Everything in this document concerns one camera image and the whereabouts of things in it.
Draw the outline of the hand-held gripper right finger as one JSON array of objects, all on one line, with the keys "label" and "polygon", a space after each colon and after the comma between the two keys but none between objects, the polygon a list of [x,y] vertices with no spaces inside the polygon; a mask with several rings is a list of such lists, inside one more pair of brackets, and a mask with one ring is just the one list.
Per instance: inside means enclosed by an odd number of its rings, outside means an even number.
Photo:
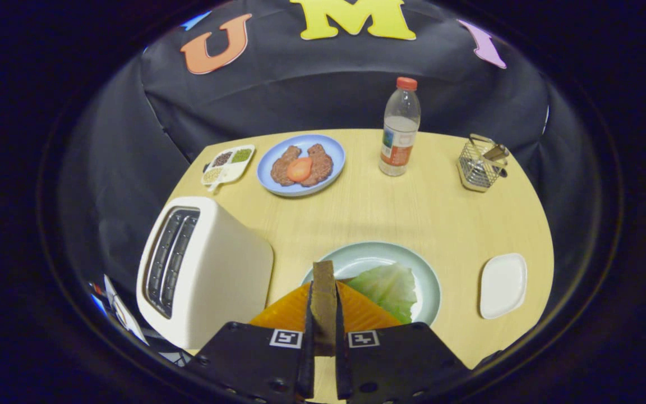
[{"label": "hand-held gripper right finger", "polygon": [[347,403],[455,401],[472,373],[424,322],[346,332],[343,284],[336,312],[336,383]]}]

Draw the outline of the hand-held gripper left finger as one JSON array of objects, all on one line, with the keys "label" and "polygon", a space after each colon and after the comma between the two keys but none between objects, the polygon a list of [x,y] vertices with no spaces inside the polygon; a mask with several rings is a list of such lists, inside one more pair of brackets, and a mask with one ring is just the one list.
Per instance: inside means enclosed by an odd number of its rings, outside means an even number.
[{"label": "hand-held gripper left finger", "polygon": [[213,403],[303,403],[315,383],[315,325],[302,304],[303,332],[227,322],[186,371],[209,383]]}]

